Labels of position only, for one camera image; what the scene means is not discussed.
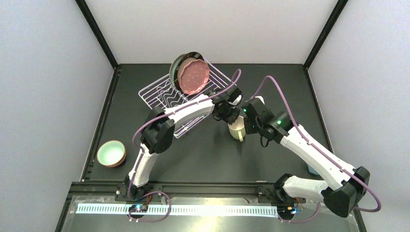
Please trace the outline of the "green ceramic mug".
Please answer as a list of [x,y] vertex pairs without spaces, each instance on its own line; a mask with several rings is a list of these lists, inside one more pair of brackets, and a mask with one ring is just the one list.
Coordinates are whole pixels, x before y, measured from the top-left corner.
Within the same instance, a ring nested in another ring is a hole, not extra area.
[[246,135],[244,117],[239,116],[234,123],[228,124],[228,130],[234,139],[243,142]]

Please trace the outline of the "pink polka dot plate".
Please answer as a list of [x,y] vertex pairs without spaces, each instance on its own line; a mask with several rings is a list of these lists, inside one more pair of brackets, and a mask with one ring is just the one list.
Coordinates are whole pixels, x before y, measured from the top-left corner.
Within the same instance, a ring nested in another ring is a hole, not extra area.
[[209,76],[208,64],[198,58],[187,58],[177,71],[179,87],[188,95],[199,93],[206,86]]

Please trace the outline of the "white wire dish rack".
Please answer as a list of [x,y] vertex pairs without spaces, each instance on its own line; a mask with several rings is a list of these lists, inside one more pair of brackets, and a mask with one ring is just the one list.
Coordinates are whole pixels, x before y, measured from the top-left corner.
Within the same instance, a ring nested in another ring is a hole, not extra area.
[[[220,70],[218,70],[213,64],[205,60],[210,68],[209,80],[198,94],[188,95],[178,90],[170,79],[169,74],[161,77],[160,79],[154,81],[148,86],[139,90],[139,97],[145,102],[145,104],[150,108],[160,107],[161,109],[178,107],[185,104],[191,100],[198,98],[201,94],[205,94],[209,91],[222,90],[231,84],[231,80]],[[239,116],[240,109],[231,107],[230,113],[227,115],[225,122],[228,123],[228,119],[232,121],[234,116]],[[206,116],[199,116],[191,121],[187,121],[185,124],[176,126],[174,131],[174,137],[180,138],[186,134],[189,130],[194,128],[197,124],[203,121]]]

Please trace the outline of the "mint green flower plate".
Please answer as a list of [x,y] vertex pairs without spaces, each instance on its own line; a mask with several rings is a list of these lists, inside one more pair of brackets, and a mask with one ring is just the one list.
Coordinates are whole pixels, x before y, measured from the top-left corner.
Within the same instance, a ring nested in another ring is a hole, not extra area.
[[178,56],[173,61],[173,63],[171,64],[170,70],[169,70],[170,82],[171,82],[172,86],[174,86],[176,89],[179,89],[179,83],[178,83],[178,79],[177,79],[177,72],[178,72],[180,64],[184,60],[184,56],[185,56],[185,54],[181,54],[180,56]]

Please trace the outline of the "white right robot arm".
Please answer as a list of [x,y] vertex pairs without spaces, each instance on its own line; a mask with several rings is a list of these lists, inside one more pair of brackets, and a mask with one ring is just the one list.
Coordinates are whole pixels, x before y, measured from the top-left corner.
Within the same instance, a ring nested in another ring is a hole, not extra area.
[[364,197],[370,172],[363,166],[353,167],[340,160],[321,144],[315,144],[302,125],[294,125],[285,112],[274,115],[260,96],[247,101],[246,134],[259,134],[260,139],[284,146],[311,166],[321,180],[303,179],[284,174],[274,184],[273,194],[280,202],[291,198],[305,198],[325,204],[335,215],[346,218]]

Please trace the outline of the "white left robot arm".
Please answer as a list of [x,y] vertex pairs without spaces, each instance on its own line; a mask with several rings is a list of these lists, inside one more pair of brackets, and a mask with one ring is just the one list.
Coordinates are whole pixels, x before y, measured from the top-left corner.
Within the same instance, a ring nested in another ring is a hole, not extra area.
[[217,121],[233,124],[239,117],[238,105],[242,99],[242,91],[233,86],[231,89],[207,91],[176,107],[154,107],[132,138],[133,143],[139,147],[139,153],[125,179],[126,197],[130,200],[139,197],[139,189],[148,183],[158,155],[171,146],[176,129],[208,115],[212,115]]

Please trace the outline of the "blue ceramic mug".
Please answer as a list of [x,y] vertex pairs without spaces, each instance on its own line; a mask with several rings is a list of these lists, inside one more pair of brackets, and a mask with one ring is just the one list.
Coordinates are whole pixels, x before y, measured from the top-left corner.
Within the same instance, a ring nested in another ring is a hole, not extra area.
[[318,172],[312,168],[310,165],[307,166],[309,173],[313,174],[313,175],[319,175]]

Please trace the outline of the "mint green brown bowl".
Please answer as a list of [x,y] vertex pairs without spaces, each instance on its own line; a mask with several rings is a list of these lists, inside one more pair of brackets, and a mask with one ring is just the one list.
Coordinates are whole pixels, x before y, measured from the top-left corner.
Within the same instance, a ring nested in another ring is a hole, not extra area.
[[118,140],[107,141],[97,151],[97,161],[105,167],[120,166],[125,160],[125,145]]

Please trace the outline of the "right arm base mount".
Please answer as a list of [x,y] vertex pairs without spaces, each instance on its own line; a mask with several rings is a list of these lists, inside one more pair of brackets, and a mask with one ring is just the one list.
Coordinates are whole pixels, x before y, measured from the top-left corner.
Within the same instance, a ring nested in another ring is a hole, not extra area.
[[290,197],[281,187],[265,181],[256,182],[258,203],[268,203],[277,208],[278,215],[283,220],[292,220],[303,211],[306,198]]

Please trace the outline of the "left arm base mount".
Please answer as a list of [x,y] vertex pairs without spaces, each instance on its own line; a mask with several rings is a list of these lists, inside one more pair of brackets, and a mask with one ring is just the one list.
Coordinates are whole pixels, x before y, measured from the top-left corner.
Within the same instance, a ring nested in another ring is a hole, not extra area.
[[[157,195],[158,197],[165,197],[166,211],[165,215],[159,219],[142,219],[143,213],[147,213],[150,209],[150,202]],[[164,220],[170,211],[170,200],[168,195],[161,189],[154,191],[151,184],[136,187],[131,184],[130,180],[125,180],[124,183],[117,185],[115,201],[125,203],[125,215],[129,221],[134,222],[159,222]]]

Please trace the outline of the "black right frame post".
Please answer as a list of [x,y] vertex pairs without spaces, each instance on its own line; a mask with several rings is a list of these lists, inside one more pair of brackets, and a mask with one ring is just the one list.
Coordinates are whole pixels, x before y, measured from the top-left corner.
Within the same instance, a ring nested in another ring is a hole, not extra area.
[[304,70],[308,70],[316,56],[318,55],[320,49],[322,48],[324,42],[326,41],[328,35],[330,34],[331,30],[333,29],[334,25],[336,24],[339,16],[341,15],[342,11],[344,10],[345,6],[347,5],[348,0],[338,0],[336,5],[334,6],[332,12],[330,13],[323,29],[321,30],[314,46],[312,47],[305,63],[303,64]]

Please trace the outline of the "black frame post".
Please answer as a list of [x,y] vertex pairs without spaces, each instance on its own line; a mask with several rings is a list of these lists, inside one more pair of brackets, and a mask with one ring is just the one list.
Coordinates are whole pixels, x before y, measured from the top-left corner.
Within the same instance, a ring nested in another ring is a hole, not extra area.
[[332,12],[330,13],[323,29],[321,30],[314,46],[312,47],[305,63],[303,64],[304,70],[308,70],[316,56],[318,55],[320,49],[322,48],[324,42],[326,41],[328,35],[330,34],[331,30],[333,29],[334,25],[336,24],[339,16],[341,15],[342,11],[344,10],[345,6],[347,5],[348,0],[338,0],[336,5],[334,6]]
[[102,51],[104,52],[106,58],[108,59],[111,67],[113,70],[116,70],[118,67],[118,62],[115,59],[114,54],[112,53],[96,19],[94,18],[87,2],[85,0],[75,0],[79,10],[81,11],[83,17],[85,18],[88,26],[90,27],[91,31],[93,32],[97,42],[99,43]]

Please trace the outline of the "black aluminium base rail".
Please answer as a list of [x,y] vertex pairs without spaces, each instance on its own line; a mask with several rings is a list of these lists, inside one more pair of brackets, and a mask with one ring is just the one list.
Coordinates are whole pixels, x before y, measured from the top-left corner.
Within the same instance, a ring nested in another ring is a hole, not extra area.
[[[307,207],[306,199],[298,197],[297,199],[287,198],[280,200],[274,195],[274,187],[271,182],[255,182],[255,183],[195,183],[195,182],[149,182],[143,187],[144,194],[153,191],[163,191],[169,197],[232,197],[243,198],[244,200],[256,200],[257,203],[268,203],[272,206],[286,207],[291,204],[300,204]],[[56,231],[63,231],[63,224],[68,222],[69,204],[73,203],[75,196],[96,197],[96,196],[111,196],[114,197],[114,202],[120,202],[128,198],[126,196],[127,187],[124,183],[118,181],[89,181],[72,182],[69,189],[67,199],[64,203],[59,221],[56,226]]]

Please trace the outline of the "black left frame post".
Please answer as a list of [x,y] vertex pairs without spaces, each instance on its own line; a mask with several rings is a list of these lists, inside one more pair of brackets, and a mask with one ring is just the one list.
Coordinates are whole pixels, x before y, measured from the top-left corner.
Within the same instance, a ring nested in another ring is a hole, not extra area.
[[85,18],[88,26],[90,27],[91,31],[93,32],[97,42],[99,43],[102,51],[104,52],[106,58],[108,59],[111,67],[113,70],[116,70],[118,67],[118,62],[115,59],[114,54],[112,53],[96,19],[94,18],[87,2],[85,0],[75,0],[79,10],[81,11],[83,17]]

